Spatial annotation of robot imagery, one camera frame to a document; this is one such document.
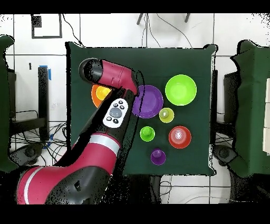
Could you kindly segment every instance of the red robot arm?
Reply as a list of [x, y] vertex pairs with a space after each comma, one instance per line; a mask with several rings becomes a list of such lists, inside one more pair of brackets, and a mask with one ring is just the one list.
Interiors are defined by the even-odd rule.
[[55, 166], [33, 167], [21, 175], [18, 204], [97, 204], [104, 195], [138, 94], [137, 79], [131, 69], [98, 59], [84, 60], [79, 74], [113, 90]]

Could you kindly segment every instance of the green cup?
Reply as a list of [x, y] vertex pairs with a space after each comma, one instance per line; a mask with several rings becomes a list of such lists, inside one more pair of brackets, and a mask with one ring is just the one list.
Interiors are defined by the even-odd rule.
[[154, 139], [155, 131], [149, 126], [145, 126], [140, 131], [140, 137], [143, 141], [149, 142]]
[[184, 106], [191, 103], [196, 93], [197, 86], [194, 80], [184, 74], [172, 77], [165, 87], [167, 99], [176, 106]]

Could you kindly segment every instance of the green tablecloth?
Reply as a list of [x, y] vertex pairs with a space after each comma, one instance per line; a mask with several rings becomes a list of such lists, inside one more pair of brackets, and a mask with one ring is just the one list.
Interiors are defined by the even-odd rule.
[[[81, 48], [69, 43], [71, 50], [71, 144], [74, 144], [86, 121], [96, 110], [91, 99], [92, 86], [84, 82], [78, 73], [81, 61], [86, 58], [105, 59], [122, 64], [143, 73], [145, 84], [153, 85], [163, 94], [163, 107], [175, 112], [171, 123], [164, 124], [158, 115], [151, 119], [139, 119], [137, 133], [124, 174], [193, 174], [213, 175], [209, 168], [209, 115], [210, 84], [214, 69], [213, 55], [216, 46], [211, 44], [204, 49], [143, 49], [143, 48]], [[197, 84], [197, 96], [186, 106], [174, 106], [165, 96], [166, 82], [177, 74], [186, 74]], [[156, 136], [151, 142], [143, 142], [139, 131], [151, 126]], [[192, 140], [183, 150], [173, 148], [168, 141], [170, 130], [178, 125], [186, 126]], [[162, 166], [151, 163], [150, 154], [156, 147], [166, 154]]]
[[263, 152], [266, 79], [270, 78], [270, 48], [241, 41], [233, 57], [241, 76], [235, 149], [229, 165], [240, 177], [270, 174], [270, 156]]

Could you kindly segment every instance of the button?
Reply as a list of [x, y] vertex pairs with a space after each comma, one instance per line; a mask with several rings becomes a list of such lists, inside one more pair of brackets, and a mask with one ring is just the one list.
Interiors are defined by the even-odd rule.
[[119, 108], [111, 108], [110, 115], [115, 118], [122, 116], [122, 111]]

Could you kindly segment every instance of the orange bowl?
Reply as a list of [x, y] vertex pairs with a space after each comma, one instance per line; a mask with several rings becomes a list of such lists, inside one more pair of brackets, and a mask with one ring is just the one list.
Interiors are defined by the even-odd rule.
[[94, 105], [98, 108], [101, 104], [102, 100], [100, 100], [97, 95], [95, 94], [97, 91], [97, 88], [100, 87], [100, 85], [93, 85], [91, 90], [91, 97], [93, 100]]

